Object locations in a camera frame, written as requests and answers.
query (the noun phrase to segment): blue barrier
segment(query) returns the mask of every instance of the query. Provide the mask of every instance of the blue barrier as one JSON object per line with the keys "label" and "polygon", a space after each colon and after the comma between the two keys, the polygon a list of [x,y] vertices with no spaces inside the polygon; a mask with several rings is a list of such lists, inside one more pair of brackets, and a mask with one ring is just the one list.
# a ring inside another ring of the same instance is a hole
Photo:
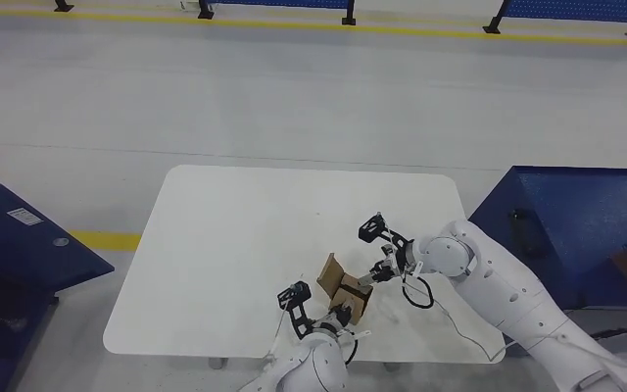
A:
{"label": "blue barrier", "polygon": [[306,7],[346,10],[348,0],[219,0],[220,4],[248,4],[275,7]]}
{"label": "blue barrier", "polygon": [[627,0],[511,0],[505,17],[627,22]]}

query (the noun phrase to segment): sticker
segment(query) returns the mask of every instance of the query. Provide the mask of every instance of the sticker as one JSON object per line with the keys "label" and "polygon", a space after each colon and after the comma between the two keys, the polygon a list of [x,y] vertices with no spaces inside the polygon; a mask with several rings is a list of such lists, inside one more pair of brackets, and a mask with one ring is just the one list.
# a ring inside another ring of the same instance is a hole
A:
{"label": "sticker", "polygon": [[353,339],[360,340],[360,339],[365,338],[366,336],[370,336],[371,334],[372,334],[372,332],[370,332],[370,330],[365,330],[364,332],[360,332],[360,333],[355,334],[353,336]]}
{"label": "sticker", "polygon": [[22,222],[23,224],[27,224],[29,226],[43,222],[43,220],[41,220],[38,216],[29,212],[26,209],[16,209],[13,211],[9,211],[7,214]]}

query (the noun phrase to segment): black cable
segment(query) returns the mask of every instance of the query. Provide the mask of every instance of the black cable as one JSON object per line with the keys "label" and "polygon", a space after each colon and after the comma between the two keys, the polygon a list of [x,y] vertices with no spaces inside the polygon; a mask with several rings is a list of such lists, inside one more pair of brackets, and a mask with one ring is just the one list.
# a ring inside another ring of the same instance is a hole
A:
{"label": "black cable", "polygon": [[431,292],[431,286],[429,286],[429,283],[427,283],[426,280],[424,280],[423,278],[421,278],[420,276],[417,276],[416,279],[420,280],[422,282],[422,284],[424,284],[424,287],[427,288],[427,293],[429,294],[429,304],[427,305],[421,305],[418,303],[415,303],[414,301],[411,300],[410,296],[408,295],[407,290],[405,289],[405,280],[407,278],[407,275],[404,274],[403,275],[403,295],[405,296],[405,299],[408,300],[408,302],[410,302],[410,304],[414,305],[417,308],[421,308],[421,309],[429,309],[431,307],[433,307],[433,304],[435,303],[435,300],[433,299],[433,293]]}
{"label": "black cable", "polygon": [[348,359],[348,360],[346,360],[346,362],[344,363],[344,365],[346,365],[346,366],[347,366],[347,365],[348,365],[348,364],[349,364],[349,363],[353,360],[353,358],[355,357],[355,354],[357,353],[357,348],[358,348],[358,346],[359,346],[359,345],[360,345],[360,342],[359,342],[359,341],[357,341],[357,339],[356,339],[356,340],[355,340],[355,345],[353,346],[353,352],[351,353],[351,356],[349,357],[349,359]]}
{"label": "black cable", "polygon": [[573,312],[580,312],[580,311],[598,311],[598,312],[626,312],[627,313],[627,309],[614,309],[614,308],[578,308],[578,309],[571,309],[569,311],[564,311],[565,315],[570,315]]}
{"label": "black cable", "polygon": [[627,328],[607,329],[595,333],[591,333],[590,337],[595,340],[609,339],[610,337],[620,336],[627,333]]}

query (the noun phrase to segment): black post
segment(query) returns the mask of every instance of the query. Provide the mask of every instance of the black post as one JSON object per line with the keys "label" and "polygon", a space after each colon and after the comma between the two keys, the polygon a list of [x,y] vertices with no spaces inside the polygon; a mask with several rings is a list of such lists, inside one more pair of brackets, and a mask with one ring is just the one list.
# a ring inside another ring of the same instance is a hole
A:
{"label": "black post", "polygon": [[499,31],[499,24],[501,23],[503,15],[506,14],[507,8],[509,8],[509,3],[511,3],[511,0],[503,0],[501,9],[499,9],[497,15],[492,18],[492,20],[490,21],[490,25],[483,26],[483,30],[485,32],[487,32],[488,34],[501,34],[501,32]]}
{"label": "black post", "polygon": [[55,12],[69,12],[74,6],[72,4],[66,3],[66,0],[55,0],[57,3],[57,8]]}
{"label": "black post", "polygon": [[213,8],[207,4],[207,0],[198,0],[198,4],[200,5],[200,15],[198,15],[198,19],[214,18]]}
{"label": "black post", "polygon": [[356,25],[355,16],[355,0],[349,0],[349,6],[346,8],[346,18],[342,18],[342,25]]}

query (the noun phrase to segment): yellow floor line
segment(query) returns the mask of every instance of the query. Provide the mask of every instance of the yellow floor line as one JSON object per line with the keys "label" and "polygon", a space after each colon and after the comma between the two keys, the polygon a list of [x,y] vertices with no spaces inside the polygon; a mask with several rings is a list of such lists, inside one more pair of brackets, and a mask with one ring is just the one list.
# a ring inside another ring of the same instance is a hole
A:
{"label": "yellow floor line", "polygon": [[[322,20],[337,20],[337,15],[333,15],[329,12],[316,12],[316,11],[290,11],[290,10],[267,10],[265,15],[277,18],[299,18],[299,19],[322,19]],[[418,25],[460,25],[465,27],[481,27],[487,25],[490,22],[491,17],[486,17],[483,22],[480,21],[456,21],[456,20],[444,20],[444,19],[425,19],[425,18],[412,18],[404,17],[401,15],[393,16],[379,16],[372,15],[369,12],[355,11],[355,18],[358,21],[368,21],[376,23],[403,23],[403,24],[418,24]],[[627,27],[621,28],[619,26],[595,26],[595,25],[551,25],[551,24],[521,24],[520,22],[512,22],[511,20],[502,21],[503,28],[512,29],[535,29],[535,30],[559,30],[559,31],[571,31],[571,32],[598,32],[598,33],[623,33],[627,32]]]}
{"label": "yellow floor line", "polygon": [[70,231],[70,234],[90,249],[135,252],[141,234],[103,231]]}
{"label": "yellow floor line", "polygon": [[496,39],[529,42],[553,42],[582,45],[627,45],[624,38],[595,38],[595,37],[566,37],[550,35],[532,34],[486,34],[485,32],[451,31],[451,30],[431,30],[408,27],[390,27],[382,25],[340,25],[340,24],[308,24],[308,23],[286,23],[286,22],[265,22],[265,21],[221,21],[221,20],[199,20],[183,17],[150,17],[139,15],[107,15],[107,14],[87,14],[80,12],[55,13],[46,11],[21,11],[21,10],[0,10],[0,16],[16,17],[36,17],[36,18],[57,18],[57,19],[77,19],[93,21],[113,21],[113,22],[143,22],[159,24],[185,24],[185,25],[221,25],[233,27],[264,27],[264,28],[289,28],[289,29],[314,29],[326,31],[344,32],[373,32],[381,34],[417,35],[450,38],[474,38],[474,39]]}

